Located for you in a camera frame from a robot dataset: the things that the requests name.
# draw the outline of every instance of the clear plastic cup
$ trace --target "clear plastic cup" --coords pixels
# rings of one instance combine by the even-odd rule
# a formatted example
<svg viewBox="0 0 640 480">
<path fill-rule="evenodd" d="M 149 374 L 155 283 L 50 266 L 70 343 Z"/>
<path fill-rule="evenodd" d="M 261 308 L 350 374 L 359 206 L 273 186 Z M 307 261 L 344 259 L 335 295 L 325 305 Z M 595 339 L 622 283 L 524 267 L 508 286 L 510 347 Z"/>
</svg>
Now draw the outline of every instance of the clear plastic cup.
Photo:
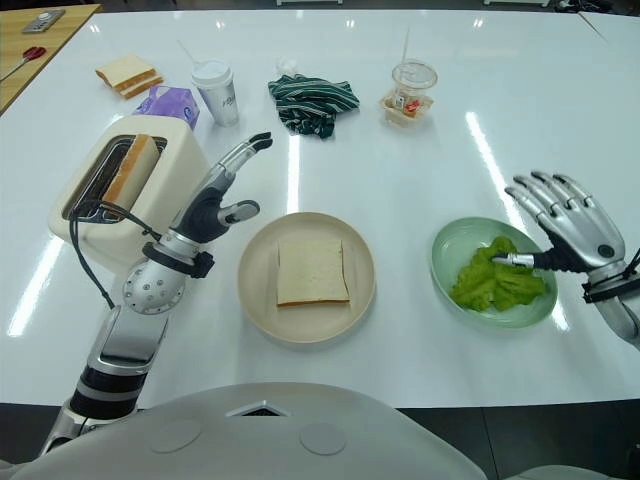
<svg viewBox="0 0 640 480">
<path fill-rule="evenodd" d="M 409 118 L 414 118 L 423 106 L 433 102 L 425 92 L 438 82 L 436 71 L 419 60 L 405 60 L 391 73 L 396 87 L 392 106 Z"/>
</svg>

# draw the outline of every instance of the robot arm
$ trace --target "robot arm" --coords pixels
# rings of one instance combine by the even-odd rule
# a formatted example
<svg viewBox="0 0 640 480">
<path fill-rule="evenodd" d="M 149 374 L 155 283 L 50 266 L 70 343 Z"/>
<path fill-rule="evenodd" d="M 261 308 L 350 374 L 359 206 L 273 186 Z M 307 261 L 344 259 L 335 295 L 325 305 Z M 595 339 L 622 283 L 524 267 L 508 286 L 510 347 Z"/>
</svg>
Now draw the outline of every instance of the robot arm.
<svg viewBox="0 0 640 480">
<path fill-rule="evenodd" d="M 586 273 L 584 299 L 609 327 L 640 350 L 640 250 L 627 264 L 625 245 L 613 221 L 593 196 L 565 175 L 532 172 L 516 176 L 511 195 L 546 232 L 553 247 L 544 253 L 504 254 L 495 262 Z"/>
<path fill-rule="evenodd" d="M 124 306 L 113 308 L 96 339 L 73 396 L 67 400 L 41 455 L 96 427 L 132 415 L 164 337 L 169 311 L 180 301 L 186 277 L 204 278 L 213 258 L 202 245 L 260 211 L 251 200 L 221 207 L 237 171 L 260 150 L 270 133 L 256 135 L 225 155 L 194 191 L 169 230 L 143 248 L 123 285 Z"/>
</svg>

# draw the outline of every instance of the purple tissue box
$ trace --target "purple tissue box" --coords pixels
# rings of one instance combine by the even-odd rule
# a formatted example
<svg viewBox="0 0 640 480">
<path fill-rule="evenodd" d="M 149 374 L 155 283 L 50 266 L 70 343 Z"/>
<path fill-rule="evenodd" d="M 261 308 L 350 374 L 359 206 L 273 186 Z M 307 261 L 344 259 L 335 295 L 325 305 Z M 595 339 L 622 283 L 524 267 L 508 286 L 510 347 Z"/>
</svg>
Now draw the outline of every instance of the purple tissue box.
<svg viewBox="0 0 640 480">
<path fill-rule="evenodd" d="M 181 118 L 193 130 L 198 121 L 200 109 L 188 88 L 154 85 L 149 90 L 149 97 L 135 109 L 133 114 Z"/>
</svg>

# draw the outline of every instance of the white toaster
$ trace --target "white toaster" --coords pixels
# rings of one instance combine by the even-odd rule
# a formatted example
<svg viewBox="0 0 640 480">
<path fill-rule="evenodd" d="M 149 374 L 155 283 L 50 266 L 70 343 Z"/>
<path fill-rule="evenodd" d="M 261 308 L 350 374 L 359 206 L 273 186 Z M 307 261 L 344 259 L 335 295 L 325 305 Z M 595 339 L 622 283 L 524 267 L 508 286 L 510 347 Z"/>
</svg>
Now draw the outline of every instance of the white toaster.
<svg viewBox="0 0 640 480">
<path fill-rule="evenodd" d="M 138 134 L 152 136 L 161 153 L 130 211 L 154 230 L 167 230 L 209 164 L 184 120 L 135 115 L 121 118 L 104 132 L 56 200 L 49 215 L 55 235 L 71 243 L 70 213 L 84 200 L 102 199 Z M 133 222 L 97 209 L 85 209 L 78 218 L 82 252 L 117 275 L 141 259 L 142 247 L 152 240 Z"/>
</svg>

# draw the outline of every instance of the white bread slice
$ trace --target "white bread slice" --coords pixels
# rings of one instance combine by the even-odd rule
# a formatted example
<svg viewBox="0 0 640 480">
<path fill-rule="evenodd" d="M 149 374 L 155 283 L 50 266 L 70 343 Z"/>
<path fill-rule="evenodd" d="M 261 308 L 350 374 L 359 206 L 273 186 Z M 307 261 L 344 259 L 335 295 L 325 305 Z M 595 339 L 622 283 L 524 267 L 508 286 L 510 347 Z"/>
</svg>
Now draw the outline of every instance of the white bread slice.
<svg viewBox="0 0 640 480">
<path fill-rule="evenodd" d="M 278 243 L 279 307 L 347 303 L 342 240 L 289 240 Z"/>
<path fill-rule="evenodd" d="M 158 158 L 160 152 L 153 138 L 149 135 L 136 135 L 102 199 L 129 210 L 147 183 Z"/>
<path fill-rule="evenodd" d="M 107 85 L 118 92 L 156 74 L 152 65 L 130 53 L 96 69 Z"/>
<path fill-rule="evenodd" d="M 120 92 L 120 95 L 122 95 L 124 98 L 135 97 L 139 93 L 144 92 L 145 90 L 148 90 L 149 88 L 159 83 L 162 83 L 163 81 L 164 79 L 160 75 L 155 76 L 153 78 L 145 79 L 140 83 L 136 83 L 135 85 L 132 85 L 129 88 L 126 88 L 125 90 L 122 90 Z"/>
</svg>

